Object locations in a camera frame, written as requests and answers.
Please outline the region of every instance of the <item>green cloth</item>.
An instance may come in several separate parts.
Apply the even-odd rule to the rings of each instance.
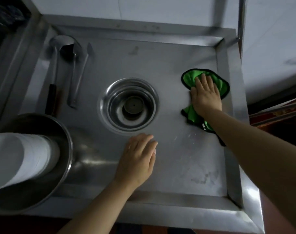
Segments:
[[[191,69],[183,73],[182,75],[182,83],[190,90],[191,87],[195,87],[195,78],[199,77],[201,79],[201,75],[205,73],[206,76],[211,76],[213,82],[216,84],[221,99],[227,96],[230,90],[230,86],[227,81],[222,79],[218,74],[211,70],[207,69]],[[204,119],[199,116],[194,110],[193,106],[190,105],[182,110],[182,114],[188,119],[188,122],[191,124],[195,124],[200,126],[203,130],[207,132],[215,133],[212,127],[208,124],[208,122],[204,121]]]

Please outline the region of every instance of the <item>stainless steel sink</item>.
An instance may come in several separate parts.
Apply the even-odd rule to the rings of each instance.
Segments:
[[[199,26],[79,17],[47,16],[46,21],[59,33],[75,37],[84,48],[91,43],[95,58],[83,76],[77,110],[67,106],[71,66],[61,62],[58,78],[63,97],[57,118],[75,135],[86,136],[81,140],[86,146],[54,197],[28,214],[72,217],[112,180],[129,137],[149,133],[158,141],[154,172],[127,202],[118,221],[264,232],[258,188],[216,135],[187,124],[180,113],[190,104],[189,90],[181,83],[182,73],[205,68],[230,83],[223,110],[248,122],[235,30],[216,29],[212,33],[210,28]],[[55,34],[48,29],[37,66],[48,63],[44,57],[47,42]],[[50,68],[35,67],[20,113],[44,112]],[[131,87],[138,82],[142,83],[139,88]],[[116,99],[114,110],[108,107],[111,97],[124,92],[123,87],[133,90],[122,94],[124,100],[133,95],[150,98],[152,103],[146,110],[153,114],[140,122],[137,118],[122,123],[125,115],[119,103],[123,97]],[[15,101],[17,98],[9,98],[8,111]]]

